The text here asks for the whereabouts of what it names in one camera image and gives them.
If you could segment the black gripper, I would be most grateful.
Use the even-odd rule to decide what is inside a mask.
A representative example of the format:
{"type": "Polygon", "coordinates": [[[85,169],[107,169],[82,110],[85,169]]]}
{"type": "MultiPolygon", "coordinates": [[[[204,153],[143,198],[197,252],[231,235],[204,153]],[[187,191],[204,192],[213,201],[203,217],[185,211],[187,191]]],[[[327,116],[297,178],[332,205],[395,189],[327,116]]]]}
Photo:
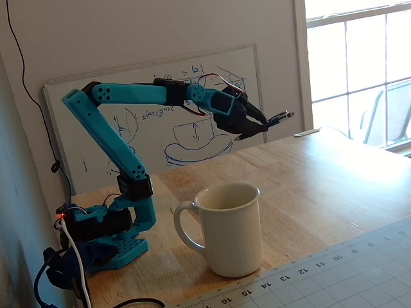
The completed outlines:
{"type": "Polygon", "coordinates": [[[266,117],[249,102],[247,94],[236,99],[236,91],[229,86],[222,92],[216,93],[216,98],[213,98],[213,119],[219,129],[237,134],[238,137],[253,137],[268,131],[266,117]],[[251,121],[248,116],[261,124],[251,121]]]}

